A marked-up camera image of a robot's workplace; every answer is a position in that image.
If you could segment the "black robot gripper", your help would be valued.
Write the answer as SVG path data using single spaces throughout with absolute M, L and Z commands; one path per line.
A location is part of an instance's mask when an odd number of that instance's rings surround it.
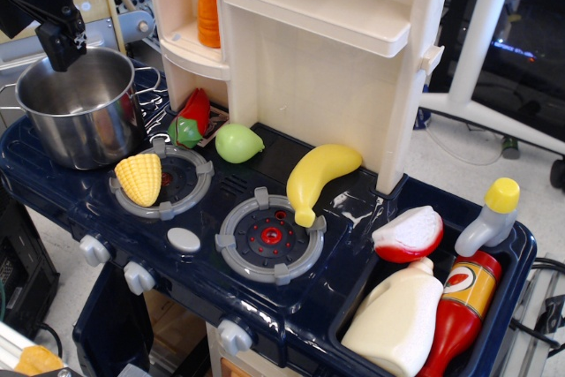
M 1 0 L 1 31 L 13 38 L 32 22 L 55 72 L 87 53 L 86 26 L 73 0 Z

